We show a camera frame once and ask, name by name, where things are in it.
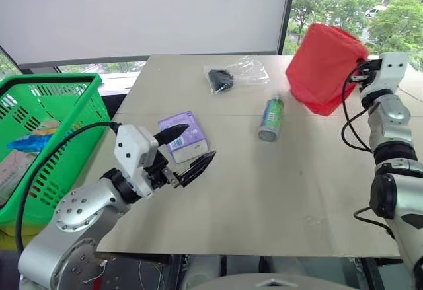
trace white car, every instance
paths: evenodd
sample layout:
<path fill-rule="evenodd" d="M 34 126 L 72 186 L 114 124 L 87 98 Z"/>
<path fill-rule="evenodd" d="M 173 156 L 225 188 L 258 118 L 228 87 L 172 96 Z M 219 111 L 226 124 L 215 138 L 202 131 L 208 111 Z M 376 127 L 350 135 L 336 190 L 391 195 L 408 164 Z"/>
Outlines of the white car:
<path fill-rule="evenodd" d="M 384 11 L 386 8 L 387 7 L 383 5 L 374 6 L 374 8 L 366 10 L 365 15 L 366 17 L 374 18 L 376 13 L 378 13 L 379 11 Z"/>

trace spray can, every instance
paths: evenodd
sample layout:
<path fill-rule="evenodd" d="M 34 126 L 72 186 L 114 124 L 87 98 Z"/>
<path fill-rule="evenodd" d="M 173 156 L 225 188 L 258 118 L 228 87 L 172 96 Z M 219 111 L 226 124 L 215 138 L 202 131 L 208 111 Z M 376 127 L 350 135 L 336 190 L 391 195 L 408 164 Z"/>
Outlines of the spray can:
<path fill-rule="evenodd" d="M 264 141 L 277 140 L 283 111 L 284 102 L 280 94 L 267 101 L 262 123 L 258 129 L 259 138 Z"/>

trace window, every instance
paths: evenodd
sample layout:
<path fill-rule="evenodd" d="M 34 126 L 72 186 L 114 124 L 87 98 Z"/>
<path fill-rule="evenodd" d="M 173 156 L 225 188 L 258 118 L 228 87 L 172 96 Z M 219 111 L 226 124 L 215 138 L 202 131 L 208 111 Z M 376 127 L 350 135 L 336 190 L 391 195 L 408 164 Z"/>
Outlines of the window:
<path fill-rule="evenodd" d="M 9 75 L 21 74 L 19 69 L 0 51 L 0 80 Z"/>
<path fill-rule="evenodd" d="M 293 0 L 282 54 L 293 55 L 314 22 L 351 33 L 371 55 L 408 52 L 410 64 L 423 71 L 422 0 Z"/>
<path fill-rule="evenodd" d="M 115 63 L 92 63 L 92 64 L 79 64 L 79 65 L 64 65 L 59 69 L 63 73 L 98 73 L 98 74 L 111 74 L 111 73 L 139 73 L 145 65 L 144 61 L 135 62 L 115 62 Z"/>

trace black cable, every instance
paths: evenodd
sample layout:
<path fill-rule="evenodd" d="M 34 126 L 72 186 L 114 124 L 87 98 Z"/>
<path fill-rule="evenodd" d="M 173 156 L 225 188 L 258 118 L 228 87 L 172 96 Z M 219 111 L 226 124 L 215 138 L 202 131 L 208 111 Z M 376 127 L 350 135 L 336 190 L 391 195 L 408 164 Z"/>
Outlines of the black cable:
<path fill-rule="evenodd" d="M 362 151 L 367 151 L 367 152 L 369 152 L 369 153 L 371 153 L 371 149 L 362 141 L 362 139 L 360 138 L 360 136 L 357 134 L 357 132 L 356 132 L 356 130 L 354 129 L 354 127 L 352 126 L 352 124 L 351 124 L 351 119 L 350 119 L 350 117 L 348 116 L 348 112 L 347 112 L 347 109 L 346 109 L 346 104 L 345 104 L 345 98 L 346 98 L 346 86 L 347 86 L 347 84 L 348 84 L 348 82 L 350 82 L 350 77 L 351 77 L 351 75 L 356 71 L 358 69 L 358 67 L 357 68 L 355 68 L 354 70 L 352 70 L 351 72 L 350 72 L 350 74 L 348 74 L 348 76 L 347 76 L 347 78 L 345 79 L 345 81 L 344 81 L 344 84 L 343 84 L 343 86 L 342 86 L 342 107 L 343 107 L 343 109 L 344 109 L 344 115 L 345 115 L 345 118 L 346 118 L 346 123 L 348 124 L 348 127 L 351 129 L 351 132 L 354 134 L 354 136 L 356 137 L 356 139 L 358 140 L 358 142 L 359 143 L 361 143 L 362 145 L 363 145 L 363 148 L 360 148 L 360 147 L 357 147 L 357 146 L 354 146 L 354 145 L 351 145 L 349 142 L 347 142 L 347 140 L 345 139 L 345 137 L 343 137 L 342 138 L 342 140 L 345 142 L 345 144 L 347 145 L 347 146 L 349 146 L 349 147 L 351 147 L 351 148 L 354 148 L 354 149 L 357 149 L 357 150 L 362 150 Z"/>
<path fill-rule="evenodd" d="M 363 115 L 364 113 L 366 113 L 367 112 L 367 110 L 366 109 L 364 109 L 364 110 L 362 110 L 360 113 L 358 113 L 357 115 L 355 115 L 353 118 L 351 118 L 350 119 L 350 123 L 352 123 L 355 119 L 357 119 L 357 118 L 359 118 L 361 115 Z M 368 152 L 368 150 L 366 149 L 366 148 L 362 148 L 362 147 L 357 147 L 357 146 L 355 146 L 355 145 L 353 145 L 353 144 L 351 144 L 348 140 L 346 140 L 346 138 L 345 138 L 345 131 L 346 131 L 346 128 L 348 127 L 348 122 L 346 122 L 343 126 L 342 126 L 342 130 L 341 130 L 341 138 L 342 138 L 342 141 L 347 145 L 347 146 L 349 146 L 350 148 L 353 148 L 353 149 L 357 149 L 357 150 L 361 150 L 361 151 L 366 151 L 366 152 Z"/>
<path fill-rule="evenodd" d="M 28 198 L 29 191 L 32 186 L 32 182 L 34 181 L 36 175 L 41 170 L 41 168 L 50 160 L 50 158 L 62 147 L 64 146 L 68 141 L 73 139 L 75 136 L 78 136 L 80 133 L 83 133 L 84 131 L 98 127 L 98 126 L 109 126 L 114 127 L 116 126 L 116 122 L 97 122 L 93 124 L 86 125 L 77 131 L 74 131 L 70 135 L 66 136 L 62 141 L 60 141 L 45 157 L 44 159 L 37 165 L 37 167 L 32 171 L 28 182 L 26 183 L 26 186 L 24 188 L 24 191 L 22 193 L 22 199 L 19 204 L 18 208 L 18 214 L 17 214 L 17 222 L 15 227 L 15 242 L 16 242 L 16 248 L 18 250 L 19 254 L 22 254 L 24 250 L 24 244 L 22 241 L 22 222 L 24 217 L 24 209 L 26 204 L 26 199 Z"/>
<path fill-rule="evenodd" d="M 391 236 L 392 239 L 395 239 L 394 234 L 392 233 L 392 230 L 389 228 L 388 225 L 385 225 L 383 223 L 374 221 L 372 219 L 365 219 L 364 217 L 358 216 L 359 214 L 361 214 L 363 212 L 366 212 L 366 211 L 369 211 L 370 209 L 371 209 L 370 206 L 367 206 L 367 207 L 365 207 L 363 209 L 359 209 L 359 210 L 357 210 L 357 211 L 354 212 L 353 216 L 354 216 L 355 219 L 358 219 L 359 221 L 363 221 L 363 222 L 366 222 L 366 223 L 370 223 L 370 224 L 374 224 L 374 225 L 383 227 L 384 229 L 386 229 L 386 231 L 389 234 L 389 236 Z"/>

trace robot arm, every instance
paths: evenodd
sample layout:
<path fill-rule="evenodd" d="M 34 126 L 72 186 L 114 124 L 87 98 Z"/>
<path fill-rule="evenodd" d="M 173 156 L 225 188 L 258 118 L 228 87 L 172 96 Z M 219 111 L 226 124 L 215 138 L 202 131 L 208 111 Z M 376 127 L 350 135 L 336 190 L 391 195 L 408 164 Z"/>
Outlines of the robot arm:
<path fill-rule="evenodd" d="M 178 138 L 188 125 L 170 127 L 152 136 L 145 128 L 118 128 L 114 154 L 122 171 L 113 168 L 94 184 L 72 190 L 58 204 L 52 220 L 24 249 L 21 274 L 48 289 L 78 289 L 92 277 L 99 242 L 141 198 L 171 184 L 185 187 L 212 161 L 202 155 L 179 175 L 167 167 L 158 147 Z"/>
<path fill-rule="evenodd" d="M 370 147 L 375 159 L 370 207 L 391 228 L 401 258 L 423 282 L 423 164 L 417 159 L 408 126 L 409 110 L 393 93 L 404 77 L 406 56 L 381 54 L 381 59 L 360 66 L 360 98 L 368 109 Z"/>

